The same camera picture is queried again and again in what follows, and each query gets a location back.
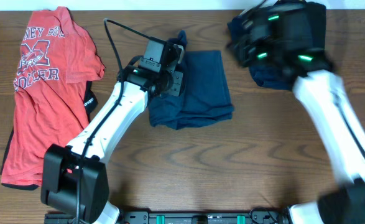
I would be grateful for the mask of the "navy blue shorts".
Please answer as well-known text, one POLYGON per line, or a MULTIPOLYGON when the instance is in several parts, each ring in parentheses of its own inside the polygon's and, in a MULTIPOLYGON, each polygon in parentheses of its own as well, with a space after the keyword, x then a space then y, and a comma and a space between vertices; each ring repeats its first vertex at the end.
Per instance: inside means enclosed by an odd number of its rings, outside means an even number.
POLYGON ((201 128, 233 117, 219 50, 186 51, 177 70, 183 73, 184 91, 180 96, 162 95, 149 103, 151 126, 201 128))

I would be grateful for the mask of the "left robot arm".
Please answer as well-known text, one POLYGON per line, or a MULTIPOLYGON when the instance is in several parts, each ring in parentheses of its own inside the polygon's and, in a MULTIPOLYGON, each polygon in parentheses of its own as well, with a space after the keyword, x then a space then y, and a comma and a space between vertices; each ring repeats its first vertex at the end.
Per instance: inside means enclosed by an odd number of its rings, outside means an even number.
POLYGON ((144 55, 118 74, 113 92, 89 125, 66 146, 52 144, 44 157, 42 203, 57 209, 45 223, 117 223, 121 211, 109 201, 107 164, 132 122, 159 95, 180 96, 176 67, 185 48, 149 38, 144 55))

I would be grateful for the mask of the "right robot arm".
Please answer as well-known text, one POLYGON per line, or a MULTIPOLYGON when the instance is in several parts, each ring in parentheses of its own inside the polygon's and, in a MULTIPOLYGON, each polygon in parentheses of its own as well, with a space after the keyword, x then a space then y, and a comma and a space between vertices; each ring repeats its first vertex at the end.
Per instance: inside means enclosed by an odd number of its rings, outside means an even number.
POLYGON ((338 189, 291 205, 277 223, 365 223, 365 131, 325 52, 326 7, 264 2, 228 23, 228 49, 264 88, 291 91, 323 142, 338 189))

